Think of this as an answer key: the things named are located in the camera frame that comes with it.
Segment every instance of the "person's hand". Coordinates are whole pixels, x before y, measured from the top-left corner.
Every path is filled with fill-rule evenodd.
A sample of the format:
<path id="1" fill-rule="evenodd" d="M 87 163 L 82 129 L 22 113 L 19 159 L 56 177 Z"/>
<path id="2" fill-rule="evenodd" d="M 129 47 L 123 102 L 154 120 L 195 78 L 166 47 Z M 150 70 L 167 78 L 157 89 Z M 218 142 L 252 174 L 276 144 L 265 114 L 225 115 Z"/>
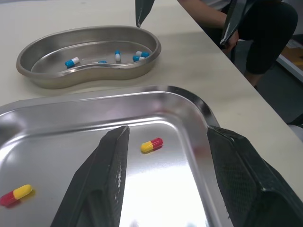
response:
<path id="1" fill-rule="evenodd" d="M 225 45 L 225 49 L 223 49 L 223 53 L 227 54 L 236 46 L 237 42 L 239 40 L 239 34 L 236 30 L 235 33 L 230 37 L 228 40 L 228 44 Z"/>

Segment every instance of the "red and yellow capsule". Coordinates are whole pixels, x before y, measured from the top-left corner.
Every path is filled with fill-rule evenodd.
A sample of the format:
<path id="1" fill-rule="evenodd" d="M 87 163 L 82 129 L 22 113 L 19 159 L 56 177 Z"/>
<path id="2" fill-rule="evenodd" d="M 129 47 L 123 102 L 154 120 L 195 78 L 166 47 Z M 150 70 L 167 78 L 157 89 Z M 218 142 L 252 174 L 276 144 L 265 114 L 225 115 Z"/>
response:
<path id="1" fill-rule="evenodd" d="M 163 140 L 161 138 L 156 138 L 154 140 L 148 141 L 141 145 L 142 153 L 149 153 L 160 149 L 163 146 Z"/>
<path id="2" fill-rule="evenodd" d="M 20 188 L 17 188 L 3 196 L 0 197 L 0 205 L 8 206 L 17 200 L 21 199 L 22 197 L 28 195 L 33 190 L 32 186 L 27 184 Z"/>

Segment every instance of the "person's arm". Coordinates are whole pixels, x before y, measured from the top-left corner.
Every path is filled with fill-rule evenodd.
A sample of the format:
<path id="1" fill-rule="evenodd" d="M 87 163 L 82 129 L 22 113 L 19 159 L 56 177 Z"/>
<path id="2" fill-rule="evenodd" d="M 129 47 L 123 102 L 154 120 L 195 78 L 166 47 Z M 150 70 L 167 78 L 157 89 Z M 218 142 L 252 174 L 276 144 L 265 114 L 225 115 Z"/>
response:
<path id="1" fill-rule="evenodd" d="M 205 27 L 223 28 L 226 14 L 207 6 L 201 0 L 178 0 L 180 5 L 198 23 Z"/>

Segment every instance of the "person's leg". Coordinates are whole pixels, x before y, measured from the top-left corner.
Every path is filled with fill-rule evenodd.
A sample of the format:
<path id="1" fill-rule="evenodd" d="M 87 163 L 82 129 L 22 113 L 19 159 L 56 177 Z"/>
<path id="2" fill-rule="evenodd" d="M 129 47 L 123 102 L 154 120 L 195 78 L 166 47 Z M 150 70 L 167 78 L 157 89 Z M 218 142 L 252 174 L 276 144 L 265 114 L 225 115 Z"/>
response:
<path id="1" fill-rule="evenodd" d="M 298 15 L 290 5 L 276 1 L 256 3 L 239 26 L 240 39 L 253 40 L 244 76 L 253 85 L 272 66 L 293 35 Z"/>

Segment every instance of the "tray rim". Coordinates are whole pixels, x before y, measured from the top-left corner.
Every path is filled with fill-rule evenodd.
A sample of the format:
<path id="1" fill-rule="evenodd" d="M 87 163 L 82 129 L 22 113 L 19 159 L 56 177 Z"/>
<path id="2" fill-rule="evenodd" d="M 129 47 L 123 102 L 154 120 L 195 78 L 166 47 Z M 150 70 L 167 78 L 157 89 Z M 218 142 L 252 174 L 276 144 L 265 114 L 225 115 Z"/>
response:
<path id="1" fill-rule="evenodd" d="M 126 63 L 126 64 L 95 64 L 95 63 L 92 63 L 92 64 L 76 66 L 76 67 L 73 67 L 73 68 L 70 68 L 70 69 L 67 69 L 67 70 L 64 70 L 61 72 L 57 72 L 57 73 L 32 72 L 32 71 L 25 69 L 21 64 L 21 58 L 22 58 L 23 54 L 32 45 L 36 44 L 37 42 L 39 42 L 43 39 L 46 39 L 46 38 L 49 38 L 52 36 L 56 36 L 56 35 L 60 35 L 60 34 L 64 34 L 64 33 L 74 32 L 74 31 L 91 30 L 91 29 L 106 29 L 106 28 L 129 28 L 129 29 L 134 29 L 134 30 L 141 30 L 141 31 L 147 33 L 148 35 L 150 35 L 155 40 L 156 49 L 153 53 L 151 53 L 151 55 L 148 58 L 143 59 L 141 61 Z M 69 29 L 69 30 L 52 33 L 52 34 L 46 35 L 42 38 L 39 38 L 39 39 L 33 41 L 32 43 L 27 45 L 18 55 L 17 61 L 16 61 L 16 68 L 19 73 L 21 73 L 22 75 L 24 75 L 30 79 L 56 79 L 56 78 L 60 78 L 60 77 L 69 75 L 71 73 L 81 71 L 81 70 L 88 70 L 88 69 L 95 69 L 95 68 L 121 69 L 121 70 L 129 70 L 129 69 L 138 68 L 140 66 L 146 65 L 146 64 L 152 62 L 153 60 L 155 60 L 159 56 L 160 52 L 161 52 L 161 43 L 158 40 L 158 38 L 154 34 L 152 34 L 151 32 L 149 32 L 143 28 L 138 28 L 138 27 L 134 27 L 134 26 L 122 26 L 122 25 L 121 26 L 89 26 L 89 27 L 81 27 L 81 28 Z"/>
<path id="2" fill-rule="evenodd" d="M 181 96 L 187 99 L 188 101 L 192 102 L 196 106 L 196 108 L 199 109 L 200 113 L 203 115 L 206 121 L 207 126 L 209 125 L 218 126 L 218 127 L 220 126 L 212 110 L 200 97 L 183 88 L 175 87 L 175 86 L 165 86 L 165 85 L 126 87 L 126 88 L 108 89 L 101 91 L 80 92 L 80 93 L 66 94 L 66 95 L 55 96 L 55 97 L 41 97 L 41 98 L 20 100 L 0 106 L 0 116 L 8 112 L 13 112 L 24 107 L 31 107 L 35 105 L 48 105 L 55 103 L 76 102 L 76 101 L 85 101 L 92 99 L 134 96 L 134 95 L 148 94 L 148 93 L 171 93 Z"/>

